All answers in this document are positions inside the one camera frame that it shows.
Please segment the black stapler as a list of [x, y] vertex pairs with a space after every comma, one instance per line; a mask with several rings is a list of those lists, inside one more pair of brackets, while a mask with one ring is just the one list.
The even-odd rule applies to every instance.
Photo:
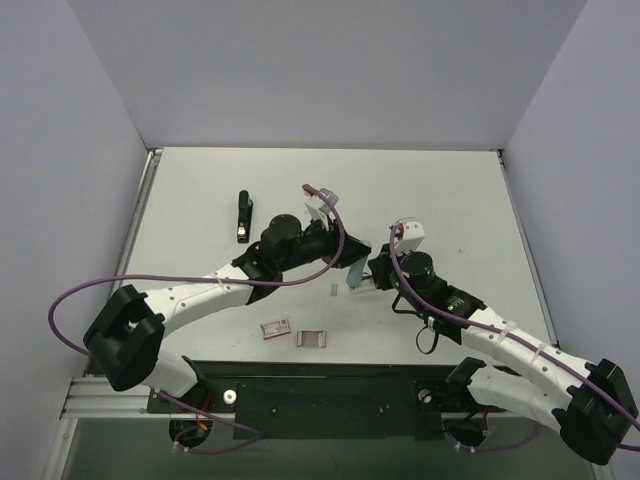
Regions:
[[253, 215], [253, 201], [247, 190], [241, 190], [238, 195], [238, 216], [236, 239], [239, 244], [246, 244], [250, 240], [251, 222]]

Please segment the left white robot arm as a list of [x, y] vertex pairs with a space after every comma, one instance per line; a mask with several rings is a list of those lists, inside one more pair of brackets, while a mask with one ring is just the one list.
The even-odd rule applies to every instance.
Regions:
[[296, 217], [281, 214], [243, 255], [194, 283], [147, 292], [132, 285], [119, 288], [83, 342], [114, 390], [138, 385], [162, 390], [181, 410], [192, 412], [203, 405], [206, 388], [190, 360], [163, 349], [167, 336], [211, 314], [266, 298], [280, 288], [287, 271], [317, 260], [346, 268], [370, 252], [334, 221], [302, 226]]

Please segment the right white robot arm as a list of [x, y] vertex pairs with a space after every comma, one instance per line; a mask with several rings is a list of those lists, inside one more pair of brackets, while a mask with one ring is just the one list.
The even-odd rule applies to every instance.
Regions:
[[435, 335], [496, 361], [467, 358], [454, 369], [446, 386], [453, 406], [496, 407], [532, 420], [596, 465], [608, 464], [637, 426], [633, 394], [612, 361], [576, 357], [526, 333], [439, 278], [424, 252], [394, 256], [384, 245], [368, 267], [376, 289], [395, 290]]

